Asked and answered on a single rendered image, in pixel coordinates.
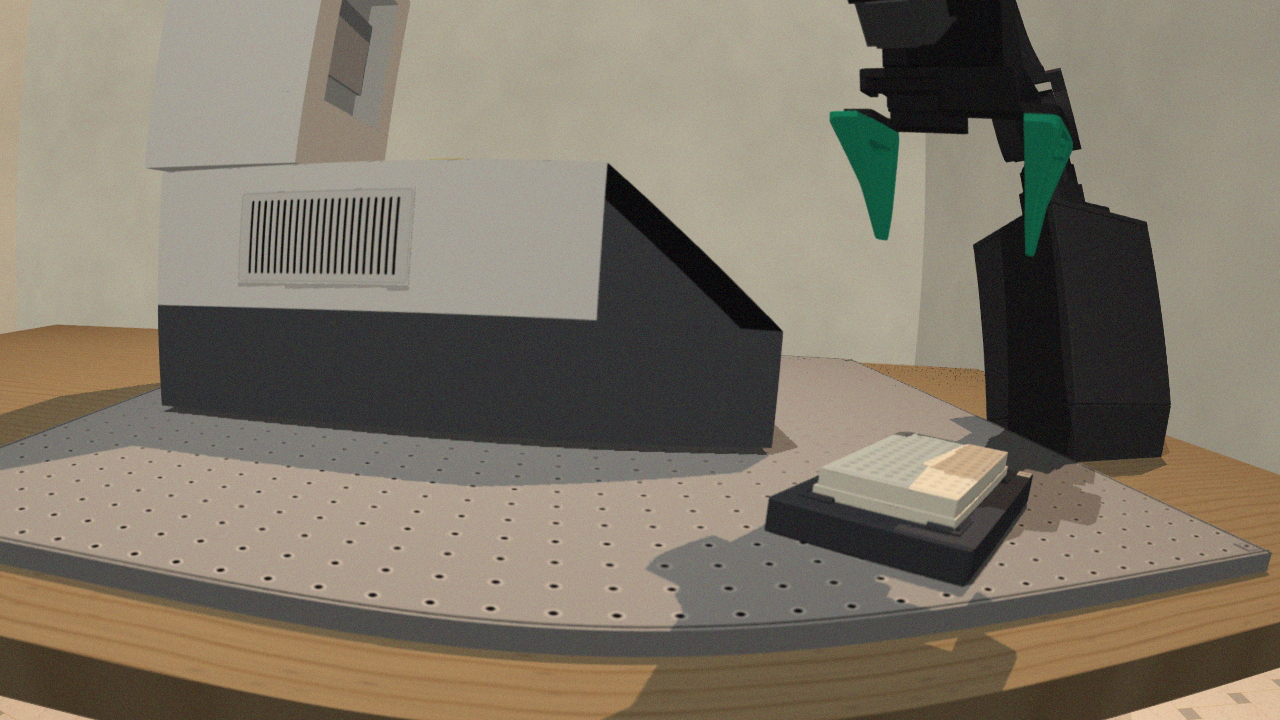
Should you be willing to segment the white thermal cycler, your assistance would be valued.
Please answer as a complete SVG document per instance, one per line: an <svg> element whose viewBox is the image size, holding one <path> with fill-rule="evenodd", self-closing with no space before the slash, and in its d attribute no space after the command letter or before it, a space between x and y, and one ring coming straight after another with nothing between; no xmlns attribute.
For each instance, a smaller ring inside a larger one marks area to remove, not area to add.
<svg viewBox="0 0 1280 720"><path fill-rule="evenodd" d="M772 448L783 331L608 161L385 161L408 13L166 1L163 406Z"/></svg>

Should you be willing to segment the white well plate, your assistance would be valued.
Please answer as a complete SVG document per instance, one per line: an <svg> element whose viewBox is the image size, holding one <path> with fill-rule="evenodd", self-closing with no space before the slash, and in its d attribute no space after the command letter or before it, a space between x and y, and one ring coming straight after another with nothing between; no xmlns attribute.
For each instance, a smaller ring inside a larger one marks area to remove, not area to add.
<svg viewBox="0 0 1280 720"><path fill-rule="evenodd" d="M1007 475L1009 452L899 432L820 468L835 502L954 529Z"/></svg>

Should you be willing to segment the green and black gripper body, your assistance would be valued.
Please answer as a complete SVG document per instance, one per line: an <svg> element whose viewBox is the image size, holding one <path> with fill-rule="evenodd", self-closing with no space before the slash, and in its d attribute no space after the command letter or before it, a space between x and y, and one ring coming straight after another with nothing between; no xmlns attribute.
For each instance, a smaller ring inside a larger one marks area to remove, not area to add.
<svg viewBox="0 0 1280 720"><path fill-rule="evenodd" d="M896 132L968 135L968 118L1023 120L1024 113L1061 117L1069 131L1062 108L1041 102L1020 67L863 68L860 91L883 94L890 118L873 109L844 111L860 111Z"/></svg>

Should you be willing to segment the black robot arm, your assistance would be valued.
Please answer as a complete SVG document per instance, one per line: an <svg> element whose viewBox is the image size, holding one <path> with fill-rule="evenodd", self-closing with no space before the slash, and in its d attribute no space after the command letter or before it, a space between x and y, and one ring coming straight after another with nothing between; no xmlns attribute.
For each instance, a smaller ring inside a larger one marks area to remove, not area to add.
<svg viewBox="0 0 1280 720"><path fill-rule="evenodd" d="M1034 85L1051 82L1052 88L1039 92L1041 102L1062 108L1073 151L1082 149L1062 70L1042 67L1016 0L849 0L849 4L856 6L867 47L882 49L884 68L1020 67ZM1024 161L1023 120L992 122L1004 160ZM1052 199L1110 211L1085 202L1070 158Z"/></svg>

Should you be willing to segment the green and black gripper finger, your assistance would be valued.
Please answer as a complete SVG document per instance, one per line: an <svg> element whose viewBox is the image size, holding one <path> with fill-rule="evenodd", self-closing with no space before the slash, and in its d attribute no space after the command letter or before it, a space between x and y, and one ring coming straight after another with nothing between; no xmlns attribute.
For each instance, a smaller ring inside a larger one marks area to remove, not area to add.
<svg viewBox="0 0 1280 720"><path fill-rule="evenodd" d="M876 240L887 241L893 211L899 132L860 111L829 111L829 123L861 186Z"/></svg>
<svg viewBox="0 0 1280 720"><path fill-rule="evenodd" d="M1025 255L1033 258L1050 199L1073 152L1073 138L1062 118L1052 114L1024 113L1023 127Z"/></svg>

